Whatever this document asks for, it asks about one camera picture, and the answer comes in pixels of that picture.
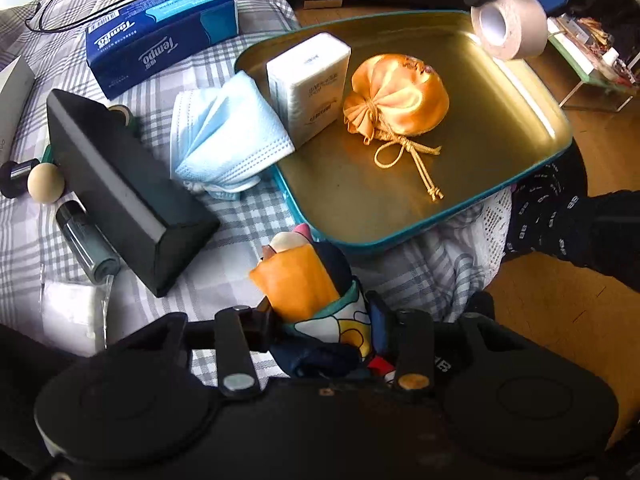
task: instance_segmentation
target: wooden floor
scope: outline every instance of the wooden floor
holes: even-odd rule
[[[303,26],[309,26],[388,10],[395,9],[310,9],[296,14]],[[559,100],[578,82],[550,45],[529,64]],[[604,96],[601,89],[589,87],[581,88],[574,102],[609,107],[622,103],[616,95]],[[587,167],[590,195],[640,189],[640,97],[619,114],[582,110],[566,114]],[[612,278],[544,254],[504,264],[488,291],[500,323],[610,384],[620,403],[614,438],[619,437],[640,414],[640,294]]]

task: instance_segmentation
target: metal tray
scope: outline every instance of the metal tray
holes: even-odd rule
[[[487,55],[466,12],[393,12],[303,28],[249,47],[236,72],[247,72],[268,99],[266,62],[325,31],[351,46],[345,96],[364,60],[391,52],[433,66],[450,97],[440,125],[414,137],[442,145],[440,156],[422,156],[444,193],[438,202],[431,201],[411,156],[381,170],[373,162],[380,142],[365,146],[341,120],[273,167],[296,220],[345,250],[395,245],[517,181],[571,143],[566,117],[533,70],[522,60]],[[398,152],[387,151],[383,162]]]

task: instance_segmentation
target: plush toy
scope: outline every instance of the plush toy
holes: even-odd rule
[[[301,224],[275,235],[262,254],[249,276],[282,320],[271,346],[280,367],[295,376],[344,376],[372,362],[377,370],[372,329],[378,349],[386,348],[385,316],[376,310],[372,327],[370,304],[340,249],[314,241]]]
[[[439,155],[441,147],[430,148],[410,139],[433,130],[449,111],[449,94],[436,71],[415,57],[380,54],[356,69],[351,87],[353,92],[342,106],[344,122],[350,133],[364,136],[365,144],[372,139],[384,142],[373,156],[377,167],[388,170],[406,150],[431,199],[443,198],[420,158],[420,153]],[[380,153],[395,144],[400,146],[396,160],[380,162]]]

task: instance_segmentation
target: gray plaid fabric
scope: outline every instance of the gray plaid fabric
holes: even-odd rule
[[[63,25],[117,0],[55,0],[44,19],[46,28]],[[233,74],[234,61],[251,44],[298,27],[285,0],[237,0],[241,34],[152,76],[114,102],[140,118],[142,142],[168,165],[169,132],[176,94],[185,89],[221,86]],[[24,56],[36,75],[14,140],[12,159],[40,158],[48,143],[46,97],[53,88],[107,104],[84,58],[84,27],[60,34],[35,34],[23,20],[34,4],[0,11],[0,68]],[[54,220],[57,204],[40,206],[28,197],[0,197],[0,322],[28,335],[42,336],[38,297],[40,266],[47,276],[84,280]],[[248,279],[261,247],[294,221],[273,181],[265,179],[238,202],[203,198],[222,227],[196,256],[165,298],[155,298],[129,270],[116,278],[109,307],[109,339],[118,339],[167,312],[181,311],[191,320],[211,319],[221,308],[255,306],[261,293]],[[437,319],[455,319],[466,300],[485,285],[465,229],[482,205],[418,236],[394,250],[354,261],[368,288],[395,307],[429,310]],[[281,374],[268,354],[256,355],[261,380]],[[215,380],[212,352],[194,353],[193,371],[207,383]]]

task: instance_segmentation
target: white tissue pack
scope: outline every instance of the white tissue pack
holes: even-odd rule
[[[351,47],[327,32],[267,63],[271,104],[298,149],[342,115]]]

